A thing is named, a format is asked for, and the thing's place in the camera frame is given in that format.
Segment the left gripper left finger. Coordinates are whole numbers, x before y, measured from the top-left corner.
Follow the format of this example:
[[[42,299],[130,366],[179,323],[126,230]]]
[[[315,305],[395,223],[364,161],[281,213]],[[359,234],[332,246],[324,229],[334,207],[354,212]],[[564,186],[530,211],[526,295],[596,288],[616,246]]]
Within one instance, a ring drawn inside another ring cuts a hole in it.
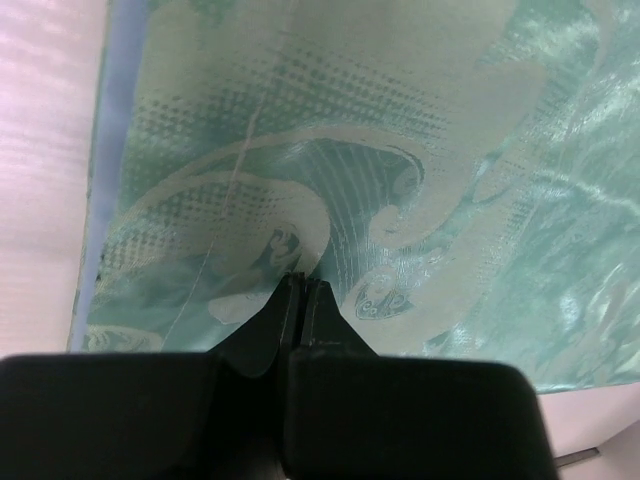
[[[303,275],[287,274],[264,307],[209,354],[242,377],[262,377],[294,345],[302,306]]]

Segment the green patterned cloth placemat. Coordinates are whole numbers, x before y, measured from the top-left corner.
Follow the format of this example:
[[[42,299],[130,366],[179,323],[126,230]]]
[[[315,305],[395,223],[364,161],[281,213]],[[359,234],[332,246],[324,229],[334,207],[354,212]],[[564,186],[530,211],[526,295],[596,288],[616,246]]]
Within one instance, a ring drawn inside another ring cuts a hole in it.
[[[71,350],[207,350],[300,272],[381,354],[638,380],[637,2],[107,12]]]

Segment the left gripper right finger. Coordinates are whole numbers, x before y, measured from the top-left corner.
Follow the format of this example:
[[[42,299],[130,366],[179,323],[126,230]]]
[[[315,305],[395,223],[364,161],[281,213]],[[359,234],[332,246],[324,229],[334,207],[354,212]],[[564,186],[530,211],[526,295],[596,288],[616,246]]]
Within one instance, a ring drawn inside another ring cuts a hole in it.
[[[305,281],[298,323],[298,347],[377,357],[341,315],[331,285],[315,279]]]

